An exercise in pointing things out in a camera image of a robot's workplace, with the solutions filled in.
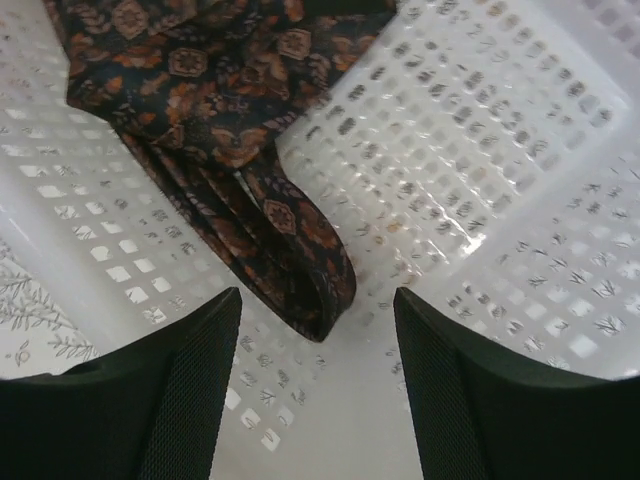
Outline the brown paisley patterned tie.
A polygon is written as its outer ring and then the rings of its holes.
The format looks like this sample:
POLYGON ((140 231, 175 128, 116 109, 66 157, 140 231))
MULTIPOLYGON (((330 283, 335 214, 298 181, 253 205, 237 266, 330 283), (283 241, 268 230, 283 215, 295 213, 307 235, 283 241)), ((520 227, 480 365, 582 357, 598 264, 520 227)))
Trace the brown paisley patterned tie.
POLYGON ((277 138, 393 19, 392 1, 49 1, 69 105, 106 121, 267 307, 324 340, 356 276, 277 138))

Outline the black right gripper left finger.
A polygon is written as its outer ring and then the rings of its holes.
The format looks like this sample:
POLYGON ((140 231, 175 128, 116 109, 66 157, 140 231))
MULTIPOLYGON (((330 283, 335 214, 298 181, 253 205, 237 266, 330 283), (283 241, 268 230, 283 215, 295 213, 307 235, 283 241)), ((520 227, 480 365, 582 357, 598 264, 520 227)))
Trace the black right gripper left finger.
POLYGON ((228 288, 62 374, 2 381, 2 478, 209 478, 241 312, 228 288))

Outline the white plastic mesh basket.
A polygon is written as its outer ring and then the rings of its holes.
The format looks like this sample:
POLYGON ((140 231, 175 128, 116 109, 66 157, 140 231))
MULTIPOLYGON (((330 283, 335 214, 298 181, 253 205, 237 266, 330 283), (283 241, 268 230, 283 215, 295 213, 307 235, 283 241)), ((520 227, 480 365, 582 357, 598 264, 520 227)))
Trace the white plastic mesh basket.
MULTIPOLYGON (((98 353, 235 283, 108 126, 64 99, 39 1, 1 5, 1 244, 98 353)), ((358 294, 313 344, 243 293, 216 479, 418 479, 405 286, 554 367, 639 372, 639 5, 406 1, 280 138, 358 294)))

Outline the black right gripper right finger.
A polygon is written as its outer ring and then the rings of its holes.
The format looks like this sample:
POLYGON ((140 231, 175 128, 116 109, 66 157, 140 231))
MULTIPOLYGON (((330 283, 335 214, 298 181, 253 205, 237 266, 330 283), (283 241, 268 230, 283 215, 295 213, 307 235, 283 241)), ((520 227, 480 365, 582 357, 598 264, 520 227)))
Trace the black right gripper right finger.
POLYGON ((554 368, 397 289, 394 317, 426 479, 636 479, 639 379, 554 368))

